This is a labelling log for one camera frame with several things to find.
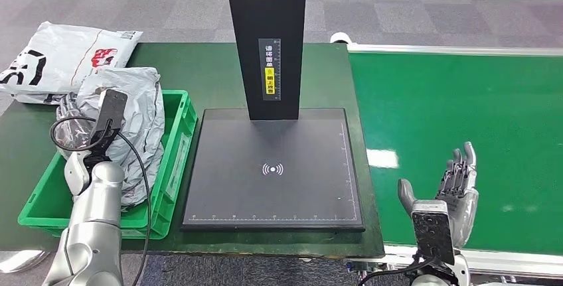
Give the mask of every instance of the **green plastic crate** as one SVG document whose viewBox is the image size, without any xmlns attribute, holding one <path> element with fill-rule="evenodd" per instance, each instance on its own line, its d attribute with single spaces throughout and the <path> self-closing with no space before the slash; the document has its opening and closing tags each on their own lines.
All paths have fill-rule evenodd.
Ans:
<svg viewBox="0 0 563 286">
<path fill-rule="evenodd" d="M 164 155 L 151 191 L 152 240 L 164 238 L 170 229 L 197 115 L 184 90 L 163 90 Z M 18 216 L 18 223 L 60 236 L 72 211 L 71 194 L 63 177 L 66 160 L 56 153 Z M 123 238 L 145 238 L 147 203 L 121 213 Z"/>
</svg>

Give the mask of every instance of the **green workbench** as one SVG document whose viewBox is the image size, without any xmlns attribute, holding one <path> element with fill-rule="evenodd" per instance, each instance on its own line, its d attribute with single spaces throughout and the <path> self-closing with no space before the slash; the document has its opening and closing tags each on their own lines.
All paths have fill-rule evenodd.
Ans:
<svg viewBox="0 0 563 286">
<path fill-rule="evenodd" d="M 397 179 L 434 198 L 451 150 L 469 140 L 480 195 L 466 248 L 563 255 L 561 50 L 350 50 L 366 148 L 397 157 L 370 161 L 386 243 L 415 244 Z"/>
<path fill-rule="evenodd" d="M 152 66 L 163 89 L 187 90 L 201 117 L 206 108 L 245 107 L 235 44 L 139 44 L 128 66 Z M 345 45 L 308 44 L 303 49 L 302 107 L 346 109 L 365 232 L 179 231 L 196 146 L 191 147 L 170 234 L 149 249 L 183 253 L 257 253 L 312 256 L 381 256 L 383 243 L 374 191 Z M 54 153 L 48 130 L 54 107 L 13 103 L 0 117 L 0 250 L 54 250 L 58 240 L 18 225 L 17 215 Z M 196 127 L 195 139 L 199 134 Z M 142 240 L 124 240 L 124 250 L 142 250 Z"/>
<path fill-rule="evenodd" d="M 558 168 L 563 161 L 563 58 L 554 56 L 563 53 L 349 49 L 348 55 L 343 45 L 305 46 L 301 105 L 347 109 L 367 231 L 182 234 L 177 227 L 192 149 L 171 233 L 151 241 L 151 250 L 372 257 L 382 255 L 379 221 L 386 243 L 413 245 L 410 220 L 396 195 L 397 179 L 411 180 L 418 198 L 433 198 L 451 150 L 470 140 L 481 196 L 467 247 L 563 255 L 563 170 Z M 206 107 L 244 106 L 233 44 L 140 44 L 129 65 L 156 67 L 163 87 L 188 90 L 199 114 Z M 6 224 L 0 250 L 55 246 L 56 239 L 16 221 L 54 152 L 47 135 L 52 112 L 51 107 L 13 104 L 0 117 L 0 223 Z M 366 147 L 371 157 L 396 157 L 370 161 L 371 180 Z M 123 246 L 138 250 L 141 242 Z"/>
</svg>

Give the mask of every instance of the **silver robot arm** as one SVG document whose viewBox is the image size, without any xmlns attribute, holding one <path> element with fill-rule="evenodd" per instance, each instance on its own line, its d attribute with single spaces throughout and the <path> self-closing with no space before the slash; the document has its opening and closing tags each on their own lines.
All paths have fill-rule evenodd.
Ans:
<svg viewBox="0 0 563 286">
<path fill-rule="evenodd" d="M 475 150 L 470 142 L 463 147 L 464 157 L 459 149 L 453 151 L 434 200 L 417 200 L 408 180 L 398 182 L 399 199 L 413 222 L 418 254 L 436 259 L 419 270 L 412 286 L 470 285 L 469 267 L 460 251 L 473 228 L 479 193 Z"/>
<path fill-rule="evenodd" d="M 43 286 L 123 285 L 120 222 L 125 173 L 106 150 L 121 129 L 127 96 L 108 89 L 100 102 L 97 120 L 68 117 L 51 127 L 55 145 L 73 151 L 64 166 L 64 179 L 74 206 Z M 70 119 L 95 121 L 90 144 L 83 149 L 65 147 L 55 139 L 55 128 Z"/>
<path fill-rule="evenodd" d="M 74 152 L 80 157 L 87 154 Z M 84 164 L 68 160 L 65 178 L 76 187 Z M 44 286 L 104 285 L 121 286 L 121 187 L 125 175 L 121 167 L 104 161 L 92 169 L 92 181 L 84 192 L 74 196 L 67 229 L 62 232 L 57 253 Z"/>
</svg>

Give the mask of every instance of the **robot finger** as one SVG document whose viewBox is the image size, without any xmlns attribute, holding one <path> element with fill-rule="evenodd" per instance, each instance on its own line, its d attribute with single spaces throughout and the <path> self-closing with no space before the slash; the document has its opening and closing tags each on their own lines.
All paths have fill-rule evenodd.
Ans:
<svg viewBox="0 0 563 286">
<path fill-rule="evenodd" d="M 453 172 L 453 180 L 452 182 L 453 184 L 453 190 L 452 190 L 452 194 L 457 194 L 459 192 L 459 190 L 463 190 L 463 180 L 465 178 L 465 172 L 464 172 L 464 167 L 462 165 L 455 165 L 455 170 Z"/>
<path fill-rule="evenodd" d="M 453 160 L 452 159 L 445 162 L 445 169 L 446 169 L 446 171 L 453 171 Z"/>
<path fill-rule="evenodd" d="M 477 156 L 475 155 L 475 150 L 471 142 L 466 142 L 463 144 L 463 150 L 465 151 L 465 162 L 469 168 L 475 169 L 477 165 Z"/>
<path fill-rule="evenodd" d="M 453 150 L 453 161 L 455 163 L 460 163 L 461 162 L 461 151 L 459 149 L 454 149 Z"/>
</svg>

